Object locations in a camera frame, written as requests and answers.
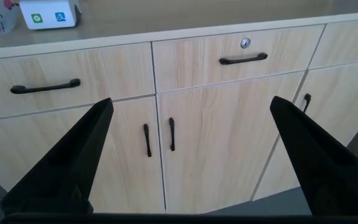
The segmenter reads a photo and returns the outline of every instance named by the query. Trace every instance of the countertop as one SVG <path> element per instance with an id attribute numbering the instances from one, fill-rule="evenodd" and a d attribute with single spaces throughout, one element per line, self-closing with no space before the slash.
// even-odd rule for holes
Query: countertop
<path id="1" fill-rule="evenodd" d="M 0 35 L 0 58 L 358 20 L 356 0 L 82 0 L 77 27 Z"/>

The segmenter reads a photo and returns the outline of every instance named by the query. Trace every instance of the wooden cabinet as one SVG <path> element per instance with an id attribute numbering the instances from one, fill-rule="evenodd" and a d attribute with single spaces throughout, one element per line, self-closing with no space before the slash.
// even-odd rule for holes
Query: wooden cabinet
<path id="1" fill-rule="evenodd" d="M 13 94 L 14 85 L 62 90 Z M 0 118 L 154 93 L 150 43 L 0 59 Z"/>
<path id="2" fill-rule="evenodd" d="M 358 62 L 358 21 L 328 24 L 310 68 Z"/>
<path id="3" fill-rule="evenodd" d="M 95 212 L 163 213 L 155 98 L 114 103 L 90 201 Z M 0 120 L 0 184 L 10 190 L 89 107 Z M 147 157 L 143 125 L 149 125 Z"/>
<path id="4" fill-rule="evenodd" d="M 298 178 L 293 170 L 284 143 L 279 139 L 253 200 L 268 197 L 299 186 Z"/>
<path id="5" fill-rule="evenodd" d="M 311 103 L 306 114 L 344 146 L 348 145 L 358 132 L 358 63 L 311 70 L 295 103 L 299 108 L 305 107 L 303 97 L 307 93 L 311 95 Z M 296 175 L 280 139 L 255 199 L 297 185 Z"/>
<path id="6" fill-rule="evenodd" d="M 271 100 L 292 100 L 302 75 L 158 94 L 168 213 L 204 213 L 250 200 L 278 134 Z"/>
<path id="7" fill-rule="evenodd" d="M 323 26 L 263 30 L 153 43 L 157 91 L 306 70 Z M 243 39 L 250 45 L 243 49 Z M 220 58 L 264 60 L 221 65 Z"/>

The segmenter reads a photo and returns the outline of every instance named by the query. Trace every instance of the sticker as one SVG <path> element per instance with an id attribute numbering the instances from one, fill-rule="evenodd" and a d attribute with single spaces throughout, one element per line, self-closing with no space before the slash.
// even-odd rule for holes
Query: sticker
<path id="1" fill-rule="evenodd" d="M 38 13 L 31 14 L 31 18 L 35 23 L 42 23 L 43 22 L 41 14 L 38 14 Z"/>
<path id="2" fill-rule="evenodd" d="M 66 21 L 66 16 L 65 16 L 64 12 L 56 12 L 55 16 L 56 16 L 56 20 L 58 22 L 65 22 Z"/>

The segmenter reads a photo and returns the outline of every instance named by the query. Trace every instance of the door handle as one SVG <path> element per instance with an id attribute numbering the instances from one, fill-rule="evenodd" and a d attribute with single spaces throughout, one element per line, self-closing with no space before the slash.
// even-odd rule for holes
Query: door handle
<path id="1" fill-rule="evenodd" d="M 146 137 L 147 145 L 147 157 L 152 157 L 152 151 L 150 149 L 150 140 L 149 140 L 149 125 L 143 124 L 144 136 Z"/>
<path id="2" fill-rule="evenodd" d="M 306 106 L 305 106 L 305 108 L 304 108 L 304 110 L 303 110 L 303 112 L 305 113 L 306 110 L 307 110 L 308 107 L 309 107 L 309 104 L 310 104 L 310 101 L 311 101 L 311 95 L 310 95 L 309 93 L 307 93 L 303 99 L 306 100 Z"/>
<path id="3" fill-rule="evenodd" d="M 171 127 L 171 151 L 175 150 L 175 121 L 169 118 L 169 126 Z"/>
<path id="4" fill-rule="evenodd" d="M 26 88 L 25 86 L 16 85 L 16 86 L 12 86 L 11 93 L 24 94 L 24 93 L 35 93 L 35 92 L 39 92 L 39 91 L 48 91 L 48 90 L 61 90 L 64 88 L 74 88 L 74 87 L 79 86 L 80 84 L 81 84 L 81 80 L 79 78 L 74 78 L 66 84 L 55 85 L 55 86 Z"/>
<path id="5" fill-rule="evenodd" d="M 231 65 L 234 63 L 244 63 L 244 62 L 254 62 L 254 61 L 258 61 L 258 60 L 265 60 L 266 58 L 267 58 L 266 53 L 259 53 L 258 56 L 253 57 L 253 58 L 244 58 L 244 59 L 235 59 L 235 60 L 221 58 L 221 59 L 219 59 L 219 63 L 221 65 Z"/>

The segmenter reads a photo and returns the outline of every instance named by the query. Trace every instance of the green logo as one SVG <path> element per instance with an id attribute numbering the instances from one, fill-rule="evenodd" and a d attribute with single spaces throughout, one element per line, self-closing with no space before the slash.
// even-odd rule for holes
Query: green logo
<path id="1" fill-rule="evenodd" d="M 43 22 L 42 17 L 41 17 L 41 14 L 38 14 L 38 13 L 36 13 L 36 14 L 31 14 L 31 18 L 32 18 L 32 20 L 33 20 L 35 23 L 41 23 L 41 22 Z"/>

